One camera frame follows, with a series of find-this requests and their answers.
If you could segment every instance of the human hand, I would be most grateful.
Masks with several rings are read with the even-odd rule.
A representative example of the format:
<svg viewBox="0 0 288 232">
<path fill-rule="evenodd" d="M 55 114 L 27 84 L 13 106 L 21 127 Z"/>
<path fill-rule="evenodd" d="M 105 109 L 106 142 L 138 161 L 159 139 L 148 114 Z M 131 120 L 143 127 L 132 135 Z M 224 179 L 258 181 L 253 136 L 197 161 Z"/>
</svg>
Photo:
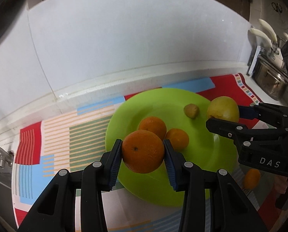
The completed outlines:
<svg viewBox="0 0 288 232">
<path fill-rule="evenodd" d="M 278 193 L 284 194 L 288 187 L 288 177 L 276 175 L 274 187 Z"/>
</svg>

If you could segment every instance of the kiwi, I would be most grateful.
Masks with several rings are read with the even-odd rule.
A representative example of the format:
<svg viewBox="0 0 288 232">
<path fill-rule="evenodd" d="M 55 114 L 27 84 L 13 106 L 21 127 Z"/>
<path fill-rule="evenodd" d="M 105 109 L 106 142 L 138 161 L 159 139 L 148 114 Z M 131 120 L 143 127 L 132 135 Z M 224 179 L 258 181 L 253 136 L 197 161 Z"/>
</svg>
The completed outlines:
<svg viewBox="0 0 288 232">
<path fill-rule="evenodd" d="M 189 118 L 196 118 L 200 113 L 200 109 L 196 104 L 187 104 L 184 107 L 184 113 Z"/>
</svg>

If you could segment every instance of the large orange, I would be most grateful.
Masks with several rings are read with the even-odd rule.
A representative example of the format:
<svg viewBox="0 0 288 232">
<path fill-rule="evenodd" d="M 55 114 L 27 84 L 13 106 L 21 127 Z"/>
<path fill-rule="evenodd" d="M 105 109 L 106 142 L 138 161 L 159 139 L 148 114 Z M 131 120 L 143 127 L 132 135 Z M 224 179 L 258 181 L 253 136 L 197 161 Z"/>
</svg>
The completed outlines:
<svg viewBox="0 0 288 232">
<path fill-rule="evenodd" d="M 161 140 L 167 133 L 167 127 L 162 119 L 158 117 L 147 117 L 140 122 L 139 130 L 147 130 L 157 135 Z"/>
<path fill-rule="evenodd" d="M 152 132 L 137 130 L 123 140 L 121 146 L 123 162 L 135 173 L 151 173 L 164 158 L 161 139 Z"/>
<path fill-rule="evenodd" d="M 172 128 L 165 135 L 165 139 L 169 139 L 175 151 L 186 148 L 189 144 L 188 134 L 181 129 Z"/>
</svg>

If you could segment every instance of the faucet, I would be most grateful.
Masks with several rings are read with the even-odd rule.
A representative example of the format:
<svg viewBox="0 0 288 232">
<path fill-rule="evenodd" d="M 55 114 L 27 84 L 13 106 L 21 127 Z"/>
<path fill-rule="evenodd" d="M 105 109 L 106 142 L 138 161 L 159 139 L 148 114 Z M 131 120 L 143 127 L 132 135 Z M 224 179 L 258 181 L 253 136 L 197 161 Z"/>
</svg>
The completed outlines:
<svg viewBox="0 0 288 232">
<path fill-rule="evenodd" d="M 14 159 L 13 151 L 6 152 L 0 147 L 0 167 L 4 168 L 5 163 L 12 167 Z"/>
</svg>

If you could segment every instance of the green apple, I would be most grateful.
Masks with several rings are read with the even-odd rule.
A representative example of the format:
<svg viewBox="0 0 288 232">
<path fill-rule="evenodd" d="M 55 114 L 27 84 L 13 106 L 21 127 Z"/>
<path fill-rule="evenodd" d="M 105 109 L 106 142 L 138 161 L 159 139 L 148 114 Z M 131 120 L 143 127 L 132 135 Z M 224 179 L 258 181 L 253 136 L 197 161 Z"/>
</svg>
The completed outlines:
<svg viewBox="0 0 288 232">
<path fill-rule="evenodd" d="M 239 107 L 233 98 L 221 96 L 210 102 L 207 108 L 206 116 L 207 119 L 214 117 L 232 122 L 238 122 Z"/>
</svg>

